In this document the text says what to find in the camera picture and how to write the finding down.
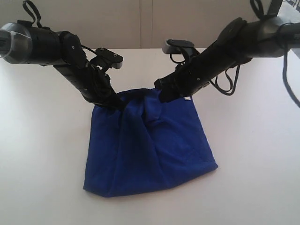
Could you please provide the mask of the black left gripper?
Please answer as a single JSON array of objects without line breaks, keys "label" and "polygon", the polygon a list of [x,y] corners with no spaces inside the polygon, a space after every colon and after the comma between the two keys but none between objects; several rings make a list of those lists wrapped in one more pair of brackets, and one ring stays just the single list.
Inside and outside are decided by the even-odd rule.
[{"label": "black left gripper", "polygon": [[108,76],[88,62],[53,66],[89,102],[115,110],[123,110],[126,103],[114,92]]}]

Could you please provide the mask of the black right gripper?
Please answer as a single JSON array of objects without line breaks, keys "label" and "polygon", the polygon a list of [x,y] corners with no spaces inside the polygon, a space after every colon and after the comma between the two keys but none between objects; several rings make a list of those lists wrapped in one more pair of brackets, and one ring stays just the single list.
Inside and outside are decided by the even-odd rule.
[{"label": "black right gripper", "polygon": [[199,89],[212,82],[214,77],[234,67],[234,58],[215,44],[210,45],[190,62],[178,64],[170,75],[154,82],[156,89],[161,90],[159,100],[169,103],[181,97],[195,94]]}]

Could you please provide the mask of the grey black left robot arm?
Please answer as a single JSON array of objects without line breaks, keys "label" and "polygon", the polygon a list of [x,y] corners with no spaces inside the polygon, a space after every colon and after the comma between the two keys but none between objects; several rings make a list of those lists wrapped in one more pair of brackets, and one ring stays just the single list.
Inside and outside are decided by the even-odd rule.
[{"label": "grey black left robot arm", "polygon": [[77,35],[33,27],[29,21],[7,23],[0,29],[0,56],[10,64],[52,66],[83,96],[97,106],[122,109],[125,103],[111,87],[107,70],[120,69],[123,57],[106,49],[87,59]]}]

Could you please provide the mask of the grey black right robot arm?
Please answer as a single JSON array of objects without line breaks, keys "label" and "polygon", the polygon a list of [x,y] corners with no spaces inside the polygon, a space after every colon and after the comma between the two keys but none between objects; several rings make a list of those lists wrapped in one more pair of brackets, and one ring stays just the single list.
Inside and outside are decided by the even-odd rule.
[{"label": "grey black right robot arm", "polygon": [[203,52],[187,40],[168,39],[163,52],[170,56],[182,55],[175,71],[157,79],[162,103],[194,95],[213,83],[213,78],[231,68],[239,71],[241,65],[253,58],[278,58],[290,49],[300,46],[300,25],[281,17],[269,17],[256,22],[237,18],[229,23],[217,40]]}]

